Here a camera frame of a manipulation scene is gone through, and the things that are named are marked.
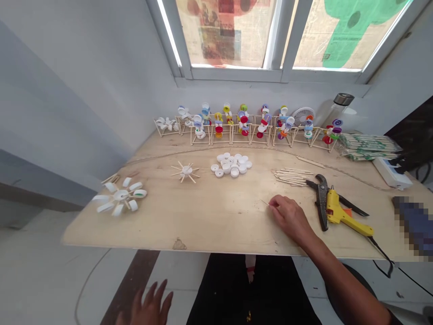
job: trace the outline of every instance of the person's hand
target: person's hand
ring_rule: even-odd
[[[275,221],[284,233],[301,248],[311,245],[317,236],[308,223],[304,210],[287,196],[276,195],[269,201]]]
[[[167,285],[167,280],[164,280],[161,286],[157,288],[158,282],[155,282],[141,304],[141,297],[144,289],[137,292],[132,303],[131,323],[130,325],[166,325],[168,311],[171,307],[173,292],[170,292],[161,307],[161,299]],[[126,325],[122,312],[117,317],[116,325]]]

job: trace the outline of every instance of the bottle lid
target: bottle lid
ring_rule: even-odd
[[[334,98],[334,103],[342,106],[349,106],[355,99],[354,96],[346,93],[338,93]]]

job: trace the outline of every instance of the yellow glue gun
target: yellow glue gun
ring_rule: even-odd
[[[373,236],[373,228],[359,223],[343,210],[340,205],[340,197],[334,189],[330,189],[327,194],[326,216],[331,223],[340,223],[340,221],[342,221],[363,236]]]

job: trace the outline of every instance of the small fan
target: small fan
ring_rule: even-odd
[[[295,118],[295,126],[300,126],[304,124],[307,118],[310,120],[314,119],[315,114],[314,110],[310,107],[301,107],[292,113],[292,116]]]

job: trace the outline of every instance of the wooden table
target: wooden table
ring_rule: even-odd
[[[253,167],[233,179],[216,178],[210,170],[217,155],[230,152],[247,155]],[[300,161],[296,155],[327,165],[323,169]],[[181,184],[170,165],[194,163],[201,178]],[[370,162],[351,162],[337,152],[295,143],[267,147],[264,144],[189,145],[189,134],[160,138],[154,133],[119,170],[122,176],[140,171],[133,181],[141,181],[148,191],[136,212],[119,218],[108,212],[96,213],[99,203],[90,202],[68,226],[66,245],[127,247],[150,250],[187,250],[268,255],[305,255],[278,228],[267,205],[276,194],[295,199],[304,209],[316,234],[339,258],[382,259],[366,240],[344,224],[329,224],[322,232],[314,204],[316,193],[309,187],[277,182],[275,170],[292,167],[323,174],[352,203],[370,214],[354,218],[374,228],[374,238],[394,260],[418,260],[399,227],[391,202],[393,196],[411,196],[413,201],[433,202],[433,194],[413,179],[414,185],[401,192],[386,185]]]

